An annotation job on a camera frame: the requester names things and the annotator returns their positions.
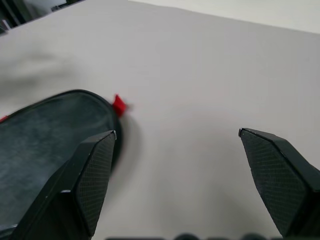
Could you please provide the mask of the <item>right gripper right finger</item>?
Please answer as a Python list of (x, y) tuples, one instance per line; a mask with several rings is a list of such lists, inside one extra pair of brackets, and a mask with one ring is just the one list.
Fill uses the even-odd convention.
[(286, 139), (241, 128), (255, 187), (279, 233), (320, 238), (320, 170)]

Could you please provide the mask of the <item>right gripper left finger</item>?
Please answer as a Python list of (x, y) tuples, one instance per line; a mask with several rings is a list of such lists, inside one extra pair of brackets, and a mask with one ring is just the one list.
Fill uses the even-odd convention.
[(91, 240), (108, 189), (114, 130), (84, 140), (46, 182), (11, 240)]

